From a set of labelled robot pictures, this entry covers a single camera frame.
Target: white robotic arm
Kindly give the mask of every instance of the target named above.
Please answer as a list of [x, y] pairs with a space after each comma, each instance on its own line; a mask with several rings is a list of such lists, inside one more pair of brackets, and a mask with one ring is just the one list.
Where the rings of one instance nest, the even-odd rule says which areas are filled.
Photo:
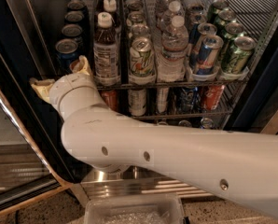
[[49, 100], [78, 160], [141, 166], [278, 218], [278, 136], [143, 123], [110, 110], [84, 74], [59, 79]]

